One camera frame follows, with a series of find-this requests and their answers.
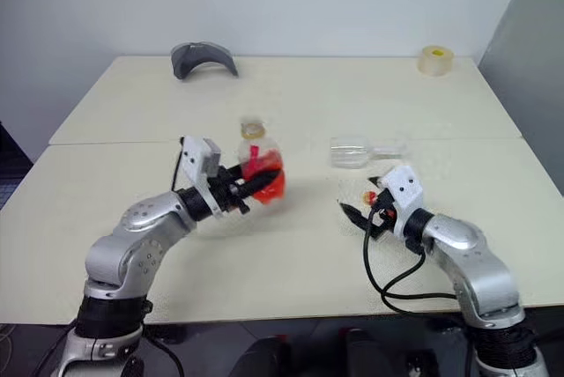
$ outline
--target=red liquid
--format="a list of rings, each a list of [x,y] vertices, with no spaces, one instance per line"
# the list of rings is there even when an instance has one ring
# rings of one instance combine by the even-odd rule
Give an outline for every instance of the red liquid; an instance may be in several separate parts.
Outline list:
[[[258,146],[251,145],[249,162],[242,166],[242,174],[245,181],[251,180],[255,174],[261,172],[280,170],[276,179],[263,190],[256,192],[253,198],[260,203],[267,204],[274,198],[284,197],[286,178],[284,176],[284,170],[282,170],[283,166],[282,156],[278,151],[270,150],[266,152],[265,155],[259,157]]]

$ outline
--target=tape roll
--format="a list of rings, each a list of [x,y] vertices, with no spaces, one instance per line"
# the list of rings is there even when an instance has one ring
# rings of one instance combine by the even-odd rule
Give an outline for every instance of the tape roll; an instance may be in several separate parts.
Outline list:
[[[430,45],[421,51],[417,68],[421,73],[429,76],[442,76],[452,69],[454,56],[448,48]]]

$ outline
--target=clear plastic bottle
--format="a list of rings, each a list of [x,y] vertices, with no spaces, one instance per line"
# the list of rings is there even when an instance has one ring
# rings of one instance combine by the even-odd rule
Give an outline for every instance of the clear plastic bottle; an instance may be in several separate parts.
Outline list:
[[[243,179],[248,181],[257,173],[280,170],[277,178],[253,197],[261,203],[269,203],[274,198],[284,197],[286,178],[284,176],[282,155],[274,140],[266,136],[266,129],[258,119],[241,121],[241,136],[238,158]]]

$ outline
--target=white table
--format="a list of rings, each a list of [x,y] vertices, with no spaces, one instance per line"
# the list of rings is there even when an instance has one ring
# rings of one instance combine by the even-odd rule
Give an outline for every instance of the white table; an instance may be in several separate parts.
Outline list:
[[[295,149],[295,132],[304,126],[309,134],[303,139],[320,144],[343,133],[520,136],[470,58],[457,58],[440,78],[419,73],[413,58],[239,57],[236,63],[239,78],[212,66],[180,82],[168,57],[118,57],[50,143],[175,141],[199,134],[228,147],[248,114],[265,120],[286,150]]]
[[[365,177],[393,161],[362,171],[331,169],[325,142],[285,147],[282,202],[252,203],[246,217],[209,218],[168,252],[150,292],[155,308],[147,321],[388,313],[363,270],[361,231],[337,200],[360,204],[360,193],[370,188]],[[411,141],[409,147],[429,210],[479,225],[515,273],[525,305],[563,304],[564,206],[528,145],[521,138],[467,138]],[[49,147],[0,211],[0,322],[74,318],[88,248],[132,203],[167,190],[178,148],[176,142]],[[233,159],[227,152],[225,162]],[[381,282],[416,261],[393,236],[371,252]],[[398,291],[449,288],[429,262]],[[456,309],[445,299],[397,304]]]

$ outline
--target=gray curved object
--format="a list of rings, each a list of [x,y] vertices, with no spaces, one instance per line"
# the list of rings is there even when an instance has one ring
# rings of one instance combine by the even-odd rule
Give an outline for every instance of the gray curved object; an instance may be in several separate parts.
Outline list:
[[[233,76],[239,76],[228,49],[211,42],[191,42],[177,45],[171,53],[174,75],[182,80],[202,63],[219,63],[226,66]]]

